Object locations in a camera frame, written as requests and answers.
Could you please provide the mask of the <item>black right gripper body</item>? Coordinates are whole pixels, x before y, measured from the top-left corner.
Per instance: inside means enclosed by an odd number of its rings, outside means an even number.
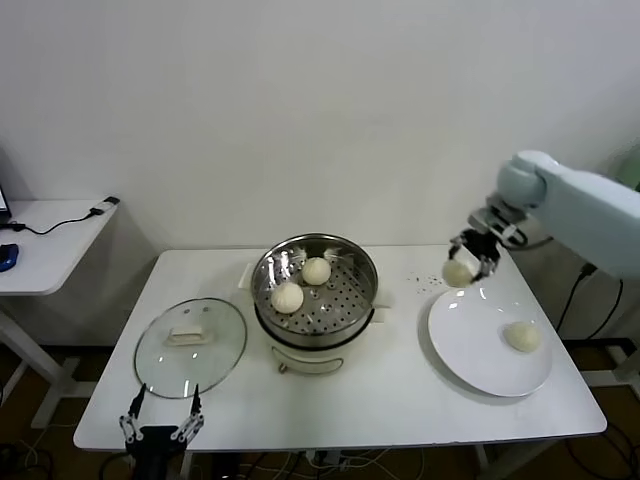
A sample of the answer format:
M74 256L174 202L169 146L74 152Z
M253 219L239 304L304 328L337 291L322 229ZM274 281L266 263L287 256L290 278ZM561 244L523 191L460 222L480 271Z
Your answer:
M460 245L470 252L478 260L499 260L500 253L497 248L497 238L491 232L479 232L469 228L463 230L458 236Z

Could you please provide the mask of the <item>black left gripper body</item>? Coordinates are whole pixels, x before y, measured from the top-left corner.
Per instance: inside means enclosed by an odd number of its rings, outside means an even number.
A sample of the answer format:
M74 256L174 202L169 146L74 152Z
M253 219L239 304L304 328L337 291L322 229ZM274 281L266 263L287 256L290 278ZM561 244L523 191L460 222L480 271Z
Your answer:
M169 462L185 452L185 442L172 435L177 426L145 426L142 439L126 444L126 452L134 460L133 480L165 480Z

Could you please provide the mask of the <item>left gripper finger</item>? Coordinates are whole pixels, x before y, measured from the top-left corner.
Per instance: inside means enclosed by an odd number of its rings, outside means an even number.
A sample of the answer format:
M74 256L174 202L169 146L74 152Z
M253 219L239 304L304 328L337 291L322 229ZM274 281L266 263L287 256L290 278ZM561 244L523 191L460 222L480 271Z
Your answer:
M196 385L190 414L187 419L171 434L172 441L192 441L204 426L204 415L201 411L199 385Z
M144 401L145 392L146 385L143 384L138 394L133 398L128 412L119 417L119 425L126 443L141 441L144 437L139 426L138 417Z

